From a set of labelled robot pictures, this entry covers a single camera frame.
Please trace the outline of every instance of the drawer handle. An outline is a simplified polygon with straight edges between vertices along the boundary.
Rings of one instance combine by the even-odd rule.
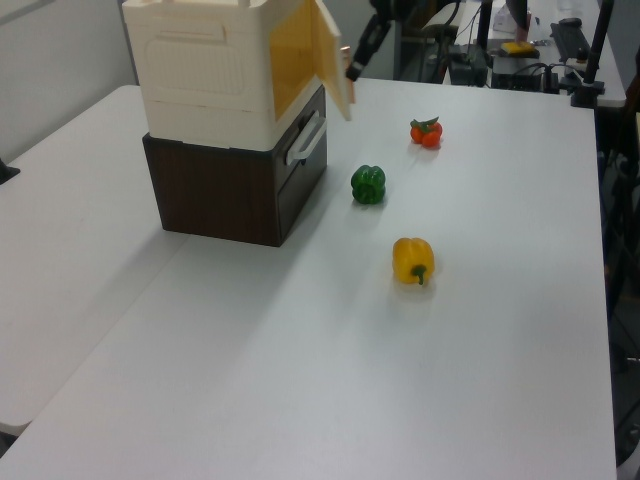
[[[311,119],[300,132],[296,141],[287,152],[287,165],[291,165],[296,160],[306,160],[316,148],[316,145],[327,131],[327,119],[320,116],[319,112],[314,112]]]

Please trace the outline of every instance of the pepper stem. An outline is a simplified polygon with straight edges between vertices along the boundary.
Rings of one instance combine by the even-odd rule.
[[[418,283],[424,285],[424,274],[427,271],[427,267],[424,265],[416,265],[411,269],[411,275],[418,277]]]

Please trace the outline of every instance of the white wall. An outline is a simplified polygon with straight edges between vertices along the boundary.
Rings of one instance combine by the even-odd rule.
[[[360,40],[364,27],[369,23],[375,9],[368,0],[324,0],[324,4],[331,12],[331,16],[342,33],[342,44],[349,45],[353,55],[358,48],[358,40]],[[393,79],[395,28],[394,22],[380,50],[364,70],[363,77]]]
[[[0,157],[134,83],[117,0],[54,0],[0,24]]]

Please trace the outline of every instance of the black monitor stand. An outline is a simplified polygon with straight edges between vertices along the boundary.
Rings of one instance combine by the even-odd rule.
[[[8,167],[2,160],[0,160],[0,185],[11,180],[19,173],[20,170],[14,167]]]

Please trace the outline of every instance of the bell pepper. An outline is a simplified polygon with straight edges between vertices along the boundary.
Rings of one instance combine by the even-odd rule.
[[[431,245],[421,238],[401,238],[393,244],[393,273],[402,283],[423,285],[436,268]]]
[[[363,165],[351,177],[353,198],[365,205],[375,205],[384,198],[386,177],[380,167]]]

